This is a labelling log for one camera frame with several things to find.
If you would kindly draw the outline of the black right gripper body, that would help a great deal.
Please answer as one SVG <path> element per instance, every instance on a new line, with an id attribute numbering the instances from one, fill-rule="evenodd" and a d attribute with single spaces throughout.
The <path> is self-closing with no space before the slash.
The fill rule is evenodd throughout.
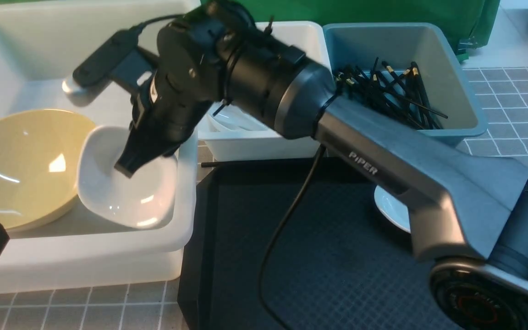
<path id="1" fill-rule="evenodd" d="M 214 101 L 179 91 L 167 77 L 155 73 L 140 86 L 131 103 L 129 147 L 178 148 Z"/>

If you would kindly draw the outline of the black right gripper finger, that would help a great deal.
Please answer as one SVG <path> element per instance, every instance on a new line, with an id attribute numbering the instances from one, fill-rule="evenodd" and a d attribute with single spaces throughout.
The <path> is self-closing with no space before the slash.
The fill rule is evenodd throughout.
<path id="1" fill-rule="evenodd" d="M 115 162 L 115 170 L 126 178 L 132 178 L 141 167 L 156 158 L 172 156 L 179 147 L 178 140 L 173 140 L 159 130 L 132 127 L 124 150 Z"/>

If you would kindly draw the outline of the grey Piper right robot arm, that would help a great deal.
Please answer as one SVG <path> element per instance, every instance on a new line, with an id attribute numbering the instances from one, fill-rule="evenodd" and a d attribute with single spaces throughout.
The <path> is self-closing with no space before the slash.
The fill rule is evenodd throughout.
<path id="1" fill-rule="evenodd" d="M 287 139 L 311 137 L 406 205 L 413 253 L 436 261 L 431 292 L 469 330 L 528 330 L 528 167 L 470 156 L 335 92 L 332 73 L 211 1 L 163 27 L 159 55 L 132 27 L 120 71 L 137 117 L 115 169 L 131 177 L 186 142 L 215 102 Z"/>

